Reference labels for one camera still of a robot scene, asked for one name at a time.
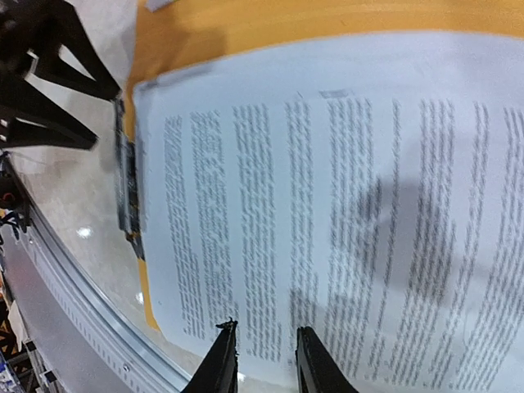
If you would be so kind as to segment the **stack of printed papers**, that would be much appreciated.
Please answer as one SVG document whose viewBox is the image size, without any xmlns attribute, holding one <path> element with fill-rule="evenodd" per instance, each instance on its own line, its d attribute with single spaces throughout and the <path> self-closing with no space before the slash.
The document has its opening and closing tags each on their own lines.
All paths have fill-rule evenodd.
<svg viewBox="0 0 524 393">
<path fill-rule="evenodd" d="M 292 386 L 310 326 L 385 392 L 523 389 L 523 42 L 343 36 L 138 84 L 142 242 L 164 337 L 236 320 Z"/>
</svg>

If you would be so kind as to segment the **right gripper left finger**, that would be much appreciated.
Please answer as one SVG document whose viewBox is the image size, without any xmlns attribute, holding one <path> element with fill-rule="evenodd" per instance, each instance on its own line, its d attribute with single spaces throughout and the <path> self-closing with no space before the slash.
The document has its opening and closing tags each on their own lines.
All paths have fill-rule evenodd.
<svg viewBox="0 0 524 393">
<path fill-rule="evenodd" d="M 216 327 L 219 335 L 182 393 L 237 393 L 237 321 L 230 319 Z"/>
</svg>

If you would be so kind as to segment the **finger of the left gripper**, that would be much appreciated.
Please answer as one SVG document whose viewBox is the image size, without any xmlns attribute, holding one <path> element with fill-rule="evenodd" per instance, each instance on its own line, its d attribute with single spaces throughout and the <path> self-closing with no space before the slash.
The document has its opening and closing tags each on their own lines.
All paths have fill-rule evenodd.
<svg viewBox="0 0 524 393">
<path fill-rule="evenodd" d="M 97 136 L 23 79 L 1 81 L 1 148 L 53 146 L 89 150 Z"/>
<path fill-rule="evenodd" d="M 75 7 L 67 1 L 34 2 L 29 49 L 36 56 L 40 79 L 100 98 L 121 92 L 89 39 Z"/>
</svg>

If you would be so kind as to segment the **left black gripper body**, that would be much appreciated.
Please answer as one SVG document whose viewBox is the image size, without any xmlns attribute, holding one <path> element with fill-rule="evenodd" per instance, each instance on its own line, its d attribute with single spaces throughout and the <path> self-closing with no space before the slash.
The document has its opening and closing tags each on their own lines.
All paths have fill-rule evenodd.
<svg viewBox="0 0 524 393">
<path fill-rule="evenodd" d="M 1 2 L 1 117 L 7 121 L 14 117 L 30 123 L 45 121 L 22 102 L 20 90 L 29 86 L 25 77 L 34 63 L 29 50 L 36 45 L 44 21 L 44 1 Z"/>
</svg>

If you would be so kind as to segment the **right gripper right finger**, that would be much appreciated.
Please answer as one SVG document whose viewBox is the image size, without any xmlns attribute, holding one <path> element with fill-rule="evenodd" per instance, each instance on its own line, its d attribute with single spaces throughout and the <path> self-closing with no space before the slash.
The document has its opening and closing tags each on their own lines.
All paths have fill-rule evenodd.
<svg viewBox="0 0 524 393">
<path fill-rule="evenodd" d="M 312 327 L 297 329 L 296 369 L 299 392 L 358 393 Z"/>
</svg>

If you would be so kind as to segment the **aluminium front rail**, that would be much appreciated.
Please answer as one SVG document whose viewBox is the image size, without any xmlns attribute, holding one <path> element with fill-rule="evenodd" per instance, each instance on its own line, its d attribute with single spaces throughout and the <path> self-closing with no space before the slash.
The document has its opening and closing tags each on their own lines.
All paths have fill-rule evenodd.
<svg viewBox="0 0 524 393">
<path fill-rule="evenodd" d="M 115 171 L 74 155 L 7 161 L 29 227 L 3 231 L 2 266 L 30 339 L 68 392 L 180 392 L 189 381 L 147 322 L 138 259 L 118 225 Z"/>
</svg>

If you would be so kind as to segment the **chrome side folder clip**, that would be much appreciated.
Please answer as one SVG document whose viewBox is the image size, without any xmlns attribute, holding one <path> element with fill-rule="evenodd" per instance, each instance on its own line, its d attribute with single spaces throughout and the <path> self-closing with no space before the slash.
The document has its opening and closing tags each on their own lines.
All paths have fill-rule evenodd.
<svg viewBox="0 0 524 393">
<path fill-rule="evenodd" d="M 124 132 L 124 100 L 113 101 L 115 110 L 115 200 L 120 230 L 135 255 L 144 258 L 140 231 L 135 145 Z"/>
</svg>

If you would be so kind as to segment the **orange file folder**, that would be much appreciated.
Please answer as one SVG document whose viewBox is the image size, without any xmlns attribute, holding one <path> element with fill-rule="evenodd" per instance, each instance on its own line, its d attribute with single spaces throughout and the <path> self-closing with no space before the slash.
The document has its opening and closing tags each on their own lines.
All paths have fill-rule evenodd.
<svg viewBox="0 0 524 393">
<path fill-rule="evenodd" d="M 125 128 L 136 147 L 138 84 L 166 73 L 298 42 L 371 34 L 488 34 L 523 42 L 520 1 L 177 1 L 155 12 L 138 6 Z M 148 320 L 155 328 L 147 262 Z"/>
</svg>

